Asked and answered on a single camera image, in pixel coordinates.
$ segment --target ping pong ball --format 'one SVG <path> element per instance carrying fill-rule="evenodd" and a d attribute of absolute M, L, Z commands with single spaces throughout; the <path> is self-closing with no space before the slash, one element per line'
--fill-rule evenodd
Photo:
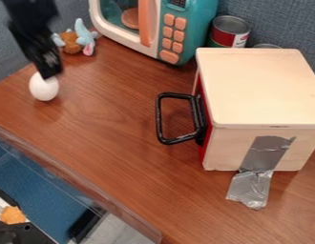
<path fill-rule="evenodd" d="M 36 72 L 30 81 L 30 92 L 40 101 L 50 101 L 59 93 L 59 82 L 55 76 L 44 80 L 39 72 Z"/>

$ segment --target microwave door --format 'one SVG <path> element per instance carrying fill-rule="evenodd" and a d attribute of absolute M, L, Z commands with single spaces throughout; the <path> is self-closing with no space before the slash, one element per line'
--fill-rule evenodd
<path fill-rule="evenodd" d="M 99 32 L 155 58 L 159 11 L 160 0 L 90 0 L 91 18 Z"/>

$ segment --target gray tape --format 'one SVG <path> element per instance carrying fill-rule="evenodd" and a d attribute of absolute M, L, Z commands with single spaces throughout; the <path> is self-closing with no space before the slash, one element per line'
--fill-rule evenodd
<path fill-rule="evenodd" d="M 272 174 L 296 137 L 258 136 L 231 181 L 226 199 L 239 201 L 248 208 L 264 208 Z"/>

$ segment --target microwave buttons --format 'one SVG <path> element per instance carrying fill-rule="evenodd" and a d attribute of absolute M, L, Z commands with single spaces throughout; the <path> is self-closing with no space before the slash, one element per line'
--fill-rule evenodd
<path fill-rule="evenodd" d="M 177 18 L 176 19 L 176 28 L 178 30 L 185 30 L 186 29 L 186 26 L 187 26 L 187 20 L 185 18 Z"/>
<path fill-rule="evenodd" d="M 180 30 L 175 31 L 174 39 L 178 42 L 183 42 L 184 40 L 184 32 Z"/>
<path fill-rule="evenodd" d="M 164 28 L 163 28 L 163 35 L 164 35 L 165 37 L 171 38 L 173 32 L 174 32 L 174 30 L 172 30 L 172 28 L 170 28 L 170 27 L 164 27 Z"/>
<path fill-rule="evenodd" d="M 167 26 L 173 26 L 175 24 L 175 15 L 167 13 L 164 15 L 164 24 Z"/>
<path fill-rule="evenodd" d="M 162 47 L 167 49 L 167 50 L 170 50 L 171 46 L 172 46 L 172 41 L 170 39 L 168 39 L 168 38 L 163 38 L 163 40 L 162 40 Z"/>
<path fill-rule="evenodd" d="M 173 65 L 176 65 L 177 62 L 179 61 L 179 56 L 176 53 L 171 52 L 171 51 L 162 50 L 159 53 L 159 56 L 161 57 L 162 60 Z"/>
<path fill-rule="evenodd" d="M 179 42 L 174 42 L 172 46 L 172 51 L 176 53 L 182 53 L 182 50 L 183 50 L 183 45 Z"/>

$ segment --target metal handle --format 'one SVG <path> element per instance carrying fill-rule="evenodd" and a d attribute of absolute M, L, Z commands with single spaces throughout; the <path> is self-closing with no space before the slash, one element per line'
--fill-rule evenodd
<path fill-rule="evenodd" d="M 188 100 L 192 110 L 193 123 L 195 131 L 181 135 L 175 138 L 165 138 L 163 136 L 162 129 L 162 110 L 161 110 L 161 102 L 163 98 L 174 98 L 174 99 L 182 99 Z M 206 123 L 205 117 L 200 109 L 200 95 L 188 95 L 188 94 L 180 94 L 180 93 L 170 93 L 165 92 L 161 93 L 157 96 L 156 101 L 156 120 L 157 120 L 157 139 L 160 143 L 165 145 L 174 145 L 181 142 L 189 141 L 192 139 L 196 139 L 196 142 L 201 145 L 203 142 L 203 138 L 205 136 L 206 131 Z"/>

